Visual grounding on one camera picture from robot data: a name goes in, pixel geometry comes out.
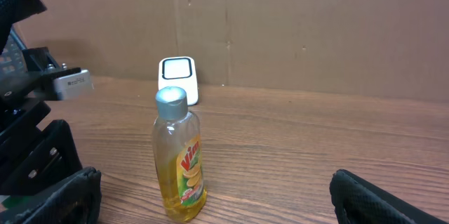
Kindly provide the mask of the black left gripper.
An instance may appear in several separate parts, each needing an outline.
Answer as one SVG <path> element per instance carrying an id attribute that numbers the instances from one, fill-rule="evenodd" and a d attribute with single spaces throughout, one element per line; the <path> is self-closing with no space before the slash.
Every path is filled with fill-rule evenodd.
<path id="1" fill-rule="evenodd" d="M 56 63 L 46 47 L 25 49 L 27 71 L 1 79 L 1 194 L 31 196 L 82 169 L 69 124 L 38 124 L 56 101 L 52 83 L 79 73 Z"/>

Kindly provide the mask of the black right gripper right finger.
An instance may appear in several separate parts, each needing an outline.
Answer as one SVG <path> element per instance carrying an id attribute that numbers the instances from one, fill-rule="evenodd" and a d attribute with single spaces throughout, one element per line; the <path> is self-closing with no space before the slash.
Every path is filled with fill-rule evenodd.
<path id="1" fill-rule="evenodd" d="M 339 224 L 446 224 L 344 169 L 333 174 L 329 189 Z"/>

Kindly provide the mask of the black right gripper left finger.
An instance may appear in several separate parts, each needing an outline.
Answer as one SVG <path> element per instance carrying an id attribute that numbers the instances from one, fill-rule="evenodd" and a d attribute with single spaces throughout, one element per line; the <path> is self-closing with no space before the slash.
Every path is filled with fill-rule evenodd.
<path id="1" fill-rule="evenodd" d="M 100 214 L 100 171 L 87 167 L 1 212 L 5 224 L 96 224 Z"/>

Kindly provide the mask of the yellow dish soap bottle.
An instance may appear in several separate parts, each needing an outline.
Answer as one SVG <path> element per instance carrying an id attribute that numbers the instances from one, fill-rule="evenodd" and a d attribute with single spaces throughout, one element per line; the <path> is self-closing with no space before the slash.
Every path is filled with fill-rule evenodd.
<path id="1" fill-rule="evenodd" d="M 206 203 L 200 121 L 180 87 L 162 88 L 155 100 L 152 149 L 163 206 L 169 218 L 186 223 Z"/>

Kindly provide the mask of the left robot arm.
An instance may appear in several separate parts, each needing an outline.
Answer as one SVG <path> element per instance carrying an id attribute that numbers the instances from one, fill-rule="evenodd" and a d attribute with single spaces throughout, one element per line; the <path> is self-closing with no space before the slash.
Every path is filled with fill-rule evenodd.
<path id="1" fill-rule="evenodd" d="M 13 25 L 43 13 L 42 0 L 1 0 L 1 195 L 55 192 L 82 169 L 69 124 L 39 123 L 49 101 L 75 98 L 93 88 L 88 70 L 58 64 L 46 47 L 27 48 Z"/>

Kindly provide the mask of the white barcode scanner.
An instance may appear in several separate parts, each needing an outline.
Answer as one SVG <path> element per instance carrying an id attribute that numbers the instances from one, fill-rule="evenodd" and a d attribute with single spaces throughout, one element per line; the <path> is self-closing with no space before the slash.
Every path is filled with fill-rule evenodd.
<path id="1" fill-rule="evenodd" d="M 187 93 L 188 106 L 199 101 L 199 89 L 196 75 L 196 64 L 189 56 L 164 58 L 159 62 L 158 88 L 159 90 L 177 86 Z"/>

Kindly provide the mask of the grey plastic mesh basket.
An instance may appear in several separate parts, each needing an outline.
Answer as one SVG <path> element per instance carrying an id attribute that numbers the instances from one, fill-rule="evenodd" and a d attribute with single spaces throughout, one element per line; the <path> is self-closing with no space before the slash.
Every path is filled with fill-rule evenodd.
<path id="1" fill-rule="evenodd" d="M 6 45 L 1 52 L 1 78 L 8 77 L 10 74 L 24 73 L 27 71 L 22 53 L 26 48 L 22 39 L 12 27 Z"/>

